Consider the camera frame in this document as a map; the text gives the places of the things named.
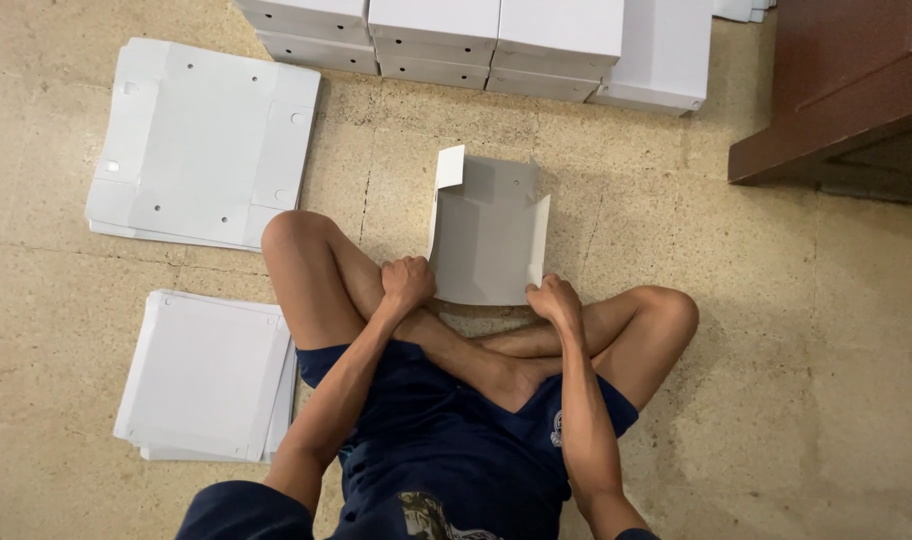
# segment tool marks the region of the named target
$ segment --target leg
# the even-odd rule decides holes
[[[689,345],[699,311],[687,295],[647,285],[587,305],[582,318],[596,372],[641,411]],[[478,341],[518,358],[562,354],[558,335],[548,323]]]
[[[333,221],[303,210],[276,216],[263,233],[276,298],[300,349],[353,341],[385,294],[379,266]],[[518,411],[551,373],[551,362],[519,362],[462,337],[425,309],[400,325],[430,361],[507,411]]]

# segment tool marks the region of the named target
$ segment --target man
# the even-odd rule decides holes
[[[302,210],[272,220],[263,254],[316,390],[266,480],[203,489],[178,538],[312,538],[337,456],[332,538],[556,540],[570,495],[596,540],[654,538],[616,437],[692,338],[688,296],[644,286],[582,306],[550,274],[526,295],[548,322],[469,340],[420,307],[436,291],[423,257],[380,269]]]

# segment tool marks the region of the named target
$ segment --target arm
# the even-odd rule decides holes
[[[562,458],[580,513],[596,540],[647,530],[623,493],[619,445],[586,352],[579,296],[568,281],[550,274],[542,287],[527,287],[526,299],[556,327],[562,343]]]
[[[436,292],[425,258],[383,266],[386,295],[359,337],[322,378],[287,431],[263,484],[316,515],[322,475],[336,458],[366,402],[379,358],[399,323]]]

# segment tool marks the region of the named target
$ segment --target brown wooden cabinet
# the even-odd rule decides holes
[[[728,178],[912,202],[912,0],[779,0],[772,122]]]

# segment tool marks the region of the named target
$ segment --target hand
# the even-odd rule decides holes
[[[436,276],[424,256],[383,263],[383,302],[406,316],[436,294]]]
[[[557,329],[582,323],[579,295],[569,281],[556,274],[544,276],[542,286],[526,285],[526,302],[537,315],[553,323]]]

